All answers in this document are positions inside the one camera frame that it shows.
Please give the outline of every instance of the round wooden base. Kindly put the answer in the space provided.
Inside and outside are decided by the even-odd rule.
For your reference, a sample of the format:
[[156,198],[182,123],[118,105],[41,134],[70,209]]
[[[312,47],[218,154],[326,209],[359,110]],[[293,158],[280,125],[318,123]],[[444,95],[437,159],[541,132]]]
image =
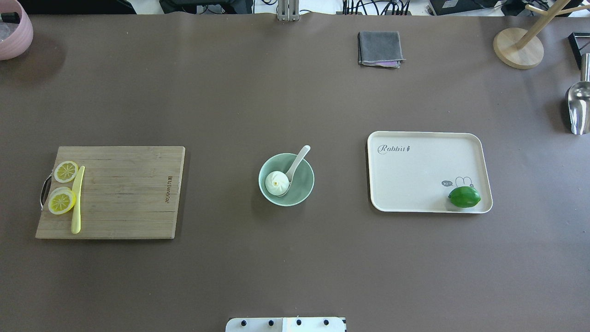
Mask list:
[[523,48],[516,48],[515,44],[526,32],[521,28],[508,28],[500,31],[494,38],[496,55],[510,67],[531,69],[543,60],[543,44],[536,36]]

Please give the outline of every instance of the green fruit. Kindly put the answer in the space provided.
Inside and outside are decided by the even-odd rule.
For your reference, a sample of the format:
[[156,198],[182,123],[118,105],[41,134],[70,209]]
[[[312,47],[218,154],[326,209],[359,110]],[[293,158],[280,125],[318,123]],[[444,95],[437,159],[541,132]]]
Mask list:
[[453,189],[448,198],[451,199],[453,205],[458,207],[473,207],[481,200],[477,190],[469,186]]

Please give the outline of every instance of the folded cloth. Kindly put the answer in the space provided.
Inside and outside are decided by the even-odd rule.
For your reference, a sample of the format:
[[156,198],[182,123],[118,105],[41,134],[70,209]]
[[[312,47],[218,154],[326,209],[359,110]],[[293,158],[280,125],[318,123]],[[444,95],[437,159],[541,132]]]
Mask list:
[[359,32],[359,64],[399,68],[405,60],[397,31]]

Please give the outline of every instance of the green bowl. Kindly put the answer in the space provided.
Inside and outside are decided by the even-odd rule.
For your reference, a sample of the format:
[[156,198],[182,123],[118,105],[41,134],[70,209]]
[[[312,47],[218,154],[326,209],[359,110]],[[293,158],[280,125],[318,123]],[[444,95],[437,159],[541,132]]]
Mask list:
[[304,201],[312,192],[315,177],[313,175],[312,167],[305,159],[301,160],[301,164],[297,167],[297,171],[295,171],[295,175],[293,175],[293,182],[291,182],[291,187],[287,194],[279,197],[272,195],[266,189],[266,185],[264,184],[266,177],[274,171],[286,173],[295,160],[295,157],[297,157],[296,154],[288,153],[272,156],[264,163],[264,165],[262,165],[260,173],[258,174],[258,186],[260,187],[260,191],[262,191],[262,195],[276,205],[297,205]]

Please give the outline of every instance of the plastic knife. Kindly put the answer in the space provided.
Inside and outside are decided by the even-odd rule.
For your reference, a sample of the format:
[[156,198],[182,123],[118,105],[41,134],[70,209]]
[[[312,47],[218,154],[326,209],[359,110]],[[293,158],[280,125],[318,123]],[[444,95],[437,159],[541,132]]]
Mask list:
[[76,203],[74,204],[74,213],[72,215],[72,234],[78,234],[81,229],[82,225],[82,217],[80,216],[80,196],[82,190],[82,178],[84,177],[84,166],[80,166],[78,169],[78,174],[76,174],[76,178],[74,179],[74,184],[72,185],[72,191],[76,196]]

